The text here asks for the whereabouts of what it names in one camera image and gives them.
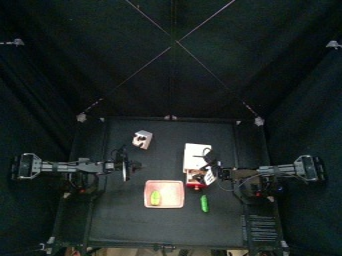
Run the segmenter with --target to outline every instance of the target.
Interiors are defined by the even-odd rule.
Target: small box
[[[142,130],[135,133],[132,144],[142,149],[147,149],[151,139],[152,133]]]

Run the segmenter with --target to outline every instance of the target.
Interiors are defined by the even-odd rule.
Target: black fabric wall
[[[4,41],[13,39],[3,28]],[[11,182],[15,155],[36,153],[68,159],[75,115],[20,47],[0,46],[0,254],[45,242],[53,227],[59,193],[55,179]]]
[[[277,164],[302,154],[319,156],[329,181],[291,184],[282,200],[287,241],[313,251],[342,255],[342,51],[331,50],[305,82],[271,114],[268,149]]]

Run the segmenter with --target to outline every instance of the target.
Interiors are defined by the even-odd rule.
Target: cable
[[[204,157],[204,151],[208,149],[208,152],[212,150],[211,148],[203,148],[203,151],[202,151],[202,156]]]
[[[239,187],[240,187],[248,180],[251,180],[251,179],[254,179],[254,178],[256,178],[256,177],[259,177],[259,176],[262,176],[262,175],[263,175],[263,173],[259,173],[259,174],[251,176],[250,178],[247,178],[247,179],[239,184]]]
[[[232,189],[226,189],[226,188],[223,188],[223,187],[220,186],[219,179],[216,180],[216,183],[218,183],[218,186],[219,186],[219,188],[220,188],[222,190],[224,190],[224,191],[227,191],[227,192],[234,192]]]

